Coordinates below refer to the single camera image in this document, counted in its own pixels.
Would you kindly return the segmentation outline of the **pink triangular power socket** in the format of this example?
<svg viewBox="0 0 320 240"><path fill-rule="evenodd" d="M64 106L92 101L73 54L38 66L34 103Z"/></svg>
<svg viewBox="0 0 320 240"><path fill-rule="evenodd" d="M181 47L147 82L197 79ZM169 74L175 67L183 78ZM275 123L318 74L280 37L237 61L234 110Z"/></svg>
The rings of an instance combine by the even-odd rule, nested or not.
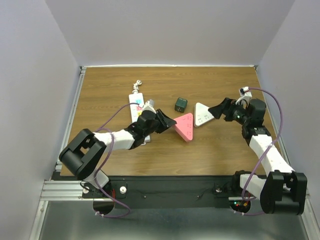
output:
<svg viewBox="0 0 320 240"><path fill-rule="evenodd" d="M185 142L193 140L194 131L194 115L187 113L174 119L176 124L173 126L174 130L182 137Z"/></svg>

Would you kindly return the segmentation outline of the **white colourful power strip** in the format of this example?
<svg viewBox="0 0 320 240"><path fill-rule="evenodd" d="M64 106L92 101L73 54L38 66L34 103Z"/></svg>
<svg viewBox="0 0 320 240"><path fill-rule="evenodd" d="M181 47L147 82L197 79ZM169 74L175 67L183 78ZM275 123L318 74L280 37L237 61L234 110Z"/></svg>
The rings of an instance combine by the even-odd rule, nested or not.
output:
<svg viewBox="0 0 320 240"><path fill-rule="evenodd" d="M132 93L128 95L130 103L130 114L132 122L136 122L138 117L143 112L143 106L145 104L144 97L142 93Z"/></svg>

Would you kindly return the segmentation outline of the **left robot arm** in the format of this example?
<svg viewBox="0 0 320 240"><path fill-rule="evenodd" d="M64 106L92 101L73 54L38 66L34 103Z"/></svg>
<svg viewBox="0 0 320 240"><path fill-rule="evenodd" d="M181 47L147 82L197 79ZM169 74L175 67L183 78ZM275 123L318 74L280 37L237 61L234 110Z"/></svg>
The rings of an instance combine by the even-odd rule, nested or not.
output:
<svg viewBox="0 0 320 240"><path fill-rule="evenodd" d="M111 193L108 176L98 167L102 155L114 150L133 150L152 133L160 134L177 122L160 109L143 110L137 121L116 132L92 132L87 128L62 150L59 160L80 181L90 183L95 193L106 197Z"/></svg>

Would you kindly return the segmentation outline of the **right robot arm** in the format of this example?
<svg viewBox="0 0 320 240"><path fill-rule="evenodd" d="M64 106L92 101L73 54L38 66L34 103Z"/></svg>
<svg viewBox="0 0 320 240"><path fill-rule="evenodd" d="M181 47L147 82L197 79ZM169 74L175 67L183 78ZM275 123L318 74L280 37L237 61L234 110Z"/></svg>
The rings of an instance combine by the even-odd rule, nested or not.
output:
<svg viewBox="0 0 320 240"><path fill-rule="evenodd" d="M307 177L296 172L274 146L270 132L264 126L266 104L260 99L251 99L247 106L241 101L225 98L208 112L215 119L224 115L226 122L236 121L241 125L241 134L247 145L259 158L266 178L259 178L254 171L236 171L230 182L231 192L260 201L266 214L301 215L304 212Z"/></svg>

